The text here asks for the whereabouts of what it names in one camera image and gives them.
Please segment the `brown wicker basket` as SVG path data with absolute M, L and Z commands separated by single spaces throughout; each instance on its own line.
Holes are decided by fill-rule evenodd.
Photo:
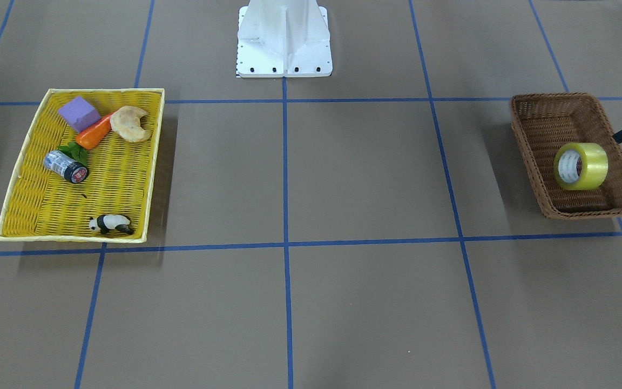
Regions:
M 534 93 L 509 101 L 511 130 L 542 214 L 622 216 L 622 148 L 589 93 Z

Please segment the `yellow woven basket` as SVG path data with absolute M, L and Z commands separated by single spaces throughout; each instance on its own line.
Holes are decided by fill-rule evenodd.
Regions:
M 94 148 L 75 146 L 59 109 L 76 98 L 101 115 L 133 106 L 149 138 L 110 131 Z M 17 157 L 0 214 L 0 242 L 147 241 L 165 109 L 165 89 L 49 89 Z

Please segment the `toy panda figure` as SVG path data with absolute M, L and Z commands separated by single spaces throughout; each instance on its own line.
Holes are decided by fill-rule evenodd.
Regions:
M 88 223 L 91 231 L 99 231 L 101 234 L 109 234 L 112 231 L 118 231 L 126 236 L 134 234 L 131 227 L 131 219 L 123 214 L 101 214 L 98 217 L 90 217 Z

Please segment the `purple foam block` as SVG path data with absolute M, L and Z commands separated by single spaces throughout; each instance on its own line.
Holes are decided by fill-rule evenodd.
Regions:
M 57 113 L 76 133 L 81 133 L 101 119 L 97 109 L 81 96 L 61 106 Z

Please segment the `toy carrot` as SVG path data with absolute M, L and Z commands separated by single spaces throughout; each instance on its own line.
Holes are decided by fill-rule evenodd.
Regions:
M 112 114 L 103 116 L 99 121 L 86 128 L 86 130 L 78 133 L 75 140 L 68 142 L 66 145 L 60 145 L 58 150 L 85 167 L 89 167 L 89 151 L 97 147 L 111 131 L 111 116 Z

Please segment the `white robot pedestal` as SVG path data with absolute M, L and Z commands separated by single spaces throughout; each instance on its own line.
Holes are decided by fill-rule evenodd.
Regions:
M 250 1 L 239 8 L 235 74 L 329 77 L 328 10 L 316 1 Z

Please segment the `toy croissant bread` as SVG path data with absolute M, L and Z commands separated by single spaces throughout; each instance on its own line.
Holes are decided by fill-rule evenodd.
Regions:
M 136 106 L 122 106 L 110 116 L 111 130 L 123 140 L 140 143 L 148 140 L 152 133 L 141 125 L 141 119 L 148 115 L 145 109 Z

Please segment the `small tin can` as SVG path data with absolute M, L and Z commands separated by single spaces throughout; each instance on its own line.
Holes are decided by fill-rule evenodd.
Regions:
M 43 160 L 43 166 L 71 184 L 80 184 L 90 174 L 88 167 L 62 153 L 60 150 L 53 150 L 47 153 Z

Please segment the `yellow tape roll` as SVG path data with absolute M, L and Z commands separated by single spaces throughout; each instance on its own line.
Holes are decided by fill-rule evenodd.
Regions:
M 607 153 L 597 143 L 570 142 L 556 152 L 553 174 L 564 190 L 588 191 L 603 184 L 608 167 Z

